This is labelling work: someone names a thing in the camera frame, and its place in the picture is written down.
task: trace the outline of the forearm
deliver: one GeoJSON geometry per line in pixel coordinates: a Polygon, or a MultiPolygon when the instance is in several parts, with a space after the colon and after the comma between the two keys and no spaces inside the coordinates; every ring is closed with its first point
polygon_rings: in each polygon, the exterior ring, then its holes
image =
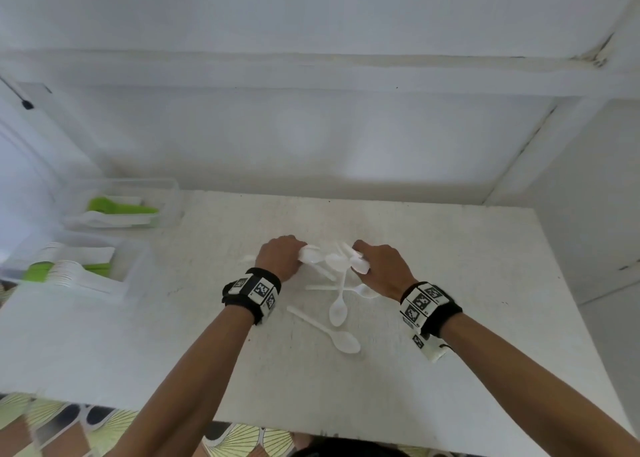
{"type": "Polygon", "coordinates": [[[114,457],[193,455],[253,321],[243,307],[224,308],[156,389],[113,449],[114,457]]]}
{"type": "Polygon", "coordinates": [[[470,317],[453,316],[440,335],[550,455],[640,455],[640,443],[596,405],[470,317]]]}

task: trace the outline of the patterned floor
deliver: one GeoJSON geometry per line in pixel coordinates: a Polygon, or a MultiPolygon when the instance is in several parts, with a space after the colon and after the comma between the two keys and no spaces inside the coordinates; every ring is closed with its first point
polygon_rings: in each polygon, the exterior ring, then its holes
{"type": "MultiPolygon", "coordinates": [[[[11,291],[0,284],[0,307],[11,291]]],[[[0,394],[0,457],[103,457],[137,412],[0,394]]],[[[463,457],[400,447],[410,457],[463,457]]],[[[295,452],[288,431],[211,422],[193,457],[282,457],[295,452]]]]}

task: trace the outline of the transparent plastic box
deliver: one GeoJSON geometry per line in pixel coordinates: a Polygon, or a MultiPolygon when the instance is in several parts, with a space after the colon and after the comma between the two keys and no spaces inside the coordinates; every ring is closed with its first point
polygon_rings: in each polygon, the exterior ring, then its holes
{"type": "Polygon", "coordinates": [[[75,179],[56,195],[56,209],[63,227],[69,230],[164,228],[175,226],[182,216],[182,193],[172,178],[157,179],[75,179]],[[141,198],[144,206],[158,212],[144,215],[101,215],[87,211],[95,197],[141,198]]]}
{"type": "Polygon", "coordinates": [[[57,227],[44,228],[32,233],[16,248],[0,267],[0,279],[14,283],[37,283],[51,291],[78,294],[100,298],[110,303],[122,303],[128,296],[142,296],[157,273],[153,253],[148,242],[84,232],[62,230],[57,227]],[[115,252],[110,260],[111,270],[108,291],[97,291],[71,283],[60,286],[49,282],[29,282],[23,277],[29,266],[35,262],[38,253],[49,243],[58,242],[70,247],[113,247],[115,252]]]}

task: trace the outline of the person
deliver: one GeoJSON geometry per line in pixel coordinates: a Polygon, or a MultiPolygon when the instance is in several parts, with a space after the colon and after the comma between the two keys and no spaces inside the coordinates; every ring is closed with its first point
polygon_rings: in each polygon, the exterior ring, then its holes
{"type": "MultiPolygon", "coordinates": [[[[262,246],[248,275],[225,287],[226,307],[156,389],[109,457],[193,455],[216,414],[244,340],[260,319],[258,305],[245,303],[238,287],[249,283],[248,278],[258,278],[266,287],[270,280],[277,288],[298,271],[298,252],[305,245],[288,235],[262,246]]],[[[358,276],[375,292],[400,302],[409,289],[420,287],[394,248],[361,240],[353,248],[369,261],[369,272],[358,276]]],[[[439,327],[431,324],[430,330],[446,341],[504,411],[549,455],[640,456],[640,442],[587,398],[456,309],[453,301],[442,307],[448,310],[438,307],[428,317],[440,310],[439,327]]],[[[312,437],[296,437],[297,448],[307,446],[296,455],[391,456],[399,452],[371,442],[327,439],[315,444],[312,437]]]]}

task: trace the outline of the white table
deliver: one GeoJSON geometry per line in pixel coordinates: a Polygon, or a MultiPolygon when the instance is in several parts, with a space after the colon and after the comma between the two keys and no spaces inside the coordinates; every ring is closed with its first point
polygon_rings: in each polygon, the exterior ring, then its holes
{"type": "MultiPolygon", "coordinates": [[[[24,286],[0,310],[0,391],[140,409],[220,312],[238,260],[271,237],[388,243],[420,279],[630,428],[532,210],[192,192],[179,227],[147,237],[164,290],[114,307],[24,286]]],[[[335,294],[303,267],[252,328],[216,419],[481,454],[544,455],[453,353],[429,363],[397,304],[346,293],[359,355],[285,311],[328,323],[335,294]]]]}

